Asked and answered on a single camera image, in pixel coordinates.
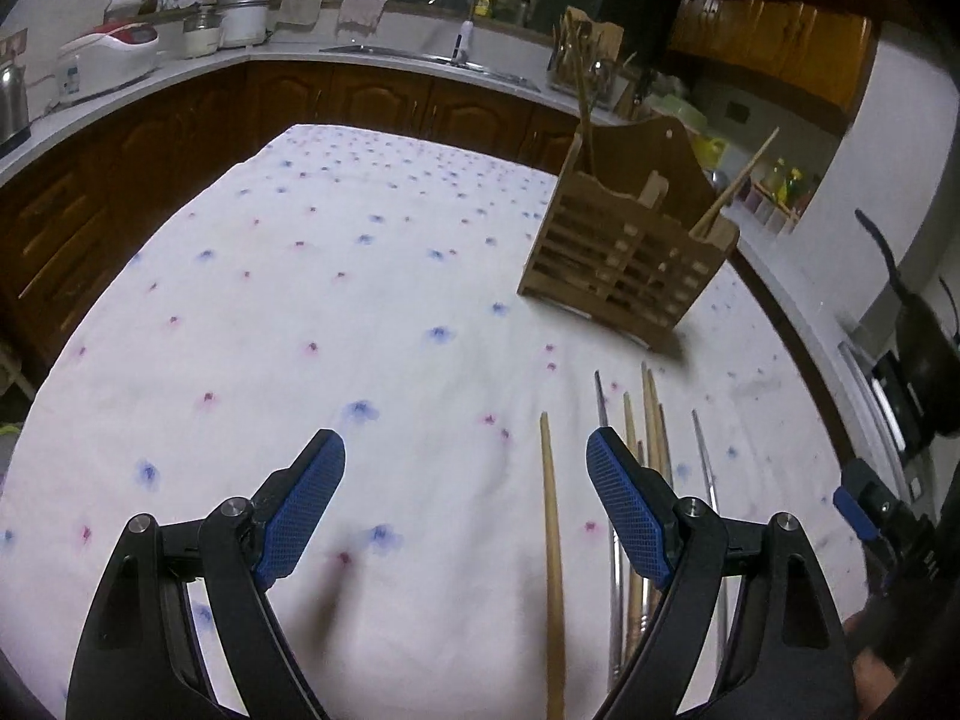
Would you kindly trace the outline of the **person's right hand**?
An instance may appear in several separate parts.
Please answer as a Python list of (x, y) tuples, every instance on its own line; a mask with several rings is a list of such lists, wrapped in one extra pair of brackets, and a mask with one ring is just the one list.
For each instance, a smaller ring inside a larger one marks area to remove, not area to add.
[(857, 697), (857, 718), (867, 720), (889, 699), (898, 684), (895, 673), (878, 658), (872, 649), (864, 647), (853, 660), (854, 687)]

